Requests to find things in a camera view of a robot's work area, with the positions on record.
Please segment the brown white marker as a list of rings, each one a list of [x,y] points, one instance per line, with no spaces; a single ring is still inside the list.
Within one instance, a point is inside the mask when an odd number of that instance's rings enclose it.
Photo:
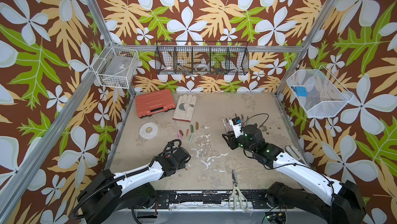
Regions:
[[[225,120],[223,118],[222,118],[222,123],[223,123],[223,126],[225,128],[225,132],[227,133],[228,132],[228,128],[227,128],[226,122],[225,122]]]

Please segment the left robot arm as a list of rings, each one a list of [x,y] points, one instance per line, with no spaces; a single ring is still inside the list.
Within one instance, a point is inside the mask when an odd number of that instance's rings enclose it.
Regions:
[[[173,140],[164,150],[144,166],[119,173],[104,170],[78,196],[72,210],[72,219],[84,219],[87,224],[101,224],[113,212],[125,207],[140,205],[138,188],[170,177],[184,169],[191,155]]]

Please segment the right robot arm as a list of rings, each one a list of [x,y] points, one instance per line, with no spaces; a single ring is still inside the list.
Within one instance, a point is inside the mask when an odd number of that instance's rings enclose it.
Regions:
[[[266,142],[256,124],[235,124],[222,138],[232,150],[242,148],[250,152],[250,158],[265,169],[281,172],[305,188],[302,191],[275,182],[266,191],[271,207],[293,206],[329,224],[360,224],[364,220],[366,206],[355,183],[342,183],[299,162],[282,148]]]

